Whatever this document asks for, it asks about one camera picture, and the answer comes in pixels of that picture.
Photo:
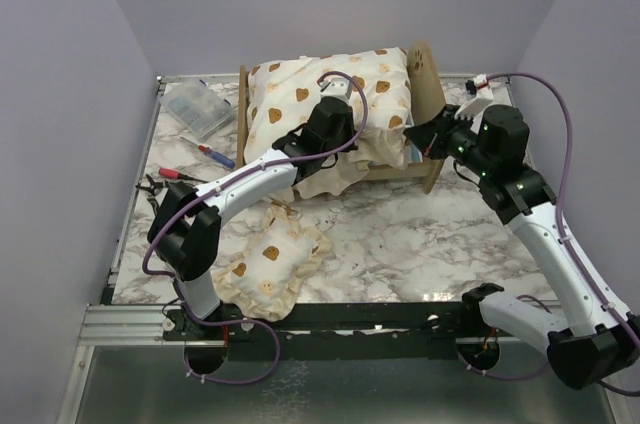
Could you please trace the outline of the large bear print cushion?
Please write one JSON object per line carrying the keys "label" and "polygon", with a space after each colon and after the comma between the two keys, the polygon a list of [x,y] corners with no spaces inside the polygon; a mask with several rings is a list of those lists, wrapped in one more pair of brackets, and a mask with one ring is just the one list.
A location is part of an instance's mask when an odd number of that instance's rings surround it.
{"label": "large bear print cushion", "polygon": [[403,131],[411,121],[411,97],[404,50],[274,60],[255,66],[247,79],[245,160],[271,148],[310,157],[297,166],[305,178],[276,192],[277,199],[337,196],[372,164],[408,166]]}

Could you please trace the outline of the wooden pet bed frame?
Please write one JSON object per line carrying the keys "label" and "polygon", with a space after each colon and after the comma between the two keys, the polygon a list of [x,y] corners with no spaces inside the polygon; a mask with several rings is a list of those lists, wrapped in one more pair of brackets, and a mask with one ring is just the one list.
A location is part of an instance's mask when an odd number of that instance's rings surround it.
{"label": "wooden pet bed frame", "polygon": [[409,49],[379,48],[356,54],[301,56],[273,60],[243,68],[239,78],[237,164],[243,166],[262,155],[272,143],[309,118],[319,102],[322,75],[340,71],[360,85],[349,104],[356,123],[366,128],[358,149],[342,154],[337,165],[322,170],[281,192],[292,201],[319,194],[341,194],[364,180],[423,178],[431,191],[443,163],[423,157],[408,164],[404,134],[407,118],[415,125],[434,118],[445,105],[444,92],[429,45],[414,43]]}

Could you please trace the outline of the small bear print pillow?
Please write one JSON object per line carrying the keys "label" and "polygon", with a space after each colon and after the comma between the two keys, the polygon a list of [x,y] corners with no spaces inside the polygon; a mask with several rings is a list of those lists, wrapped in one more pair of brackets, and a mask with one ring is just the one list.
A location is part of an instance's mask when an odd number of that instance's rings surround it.
{"label": "small bear print pillow", "polygon": [[321,267],[332,241],[304,227],[278,207],[267,210],[262,231],[222,271],[213,275],[221,301],[247,318],[277,322],[287,317],[304,282]]}

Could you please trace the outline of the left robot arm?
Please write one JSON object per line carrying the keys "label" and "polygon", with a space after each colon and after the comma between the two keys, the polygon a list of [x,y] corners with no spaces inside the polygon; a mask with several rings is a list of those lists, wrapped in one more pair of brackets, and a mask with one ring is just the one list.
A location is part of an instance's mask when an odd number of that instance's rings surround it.
{"label": "left robot arm", "polygon": [[147,234],[150,247],[142,268],[155,273],[149,268],[153,254],[168,265],[164,274],[172,279],[195,336],[210,338],[220,329],[221,300],[209,269],[224,225],[262,198],[316,174],[327,158],[354,150],[358,136],[348,100],[323,97],[306,123],[252,163],[199,187],[180,182],[167,190]]}

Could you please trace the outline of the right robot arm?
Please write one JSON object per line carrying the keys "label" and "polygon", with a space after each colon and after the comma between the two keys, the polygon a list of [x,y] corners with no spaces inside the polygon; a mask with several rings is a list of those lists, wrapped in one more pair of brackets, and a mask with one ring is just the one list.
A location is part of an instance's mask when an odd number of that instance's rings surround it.
{"label": "right robot arm", "polygon": [[549,314],[495,284],[464,293],[461,327],[481,335],[498,328],[545,355],[556,376],[579,390],[639,358],[639,318],[597,275],[557,215],[558,199],[524,157],[530,129],[514,107],[491,105],[480,127],[445,106],[431,121],[405,129],[426,157],[452,158],[479,179],[483,201],[524,244],[562,308]]}

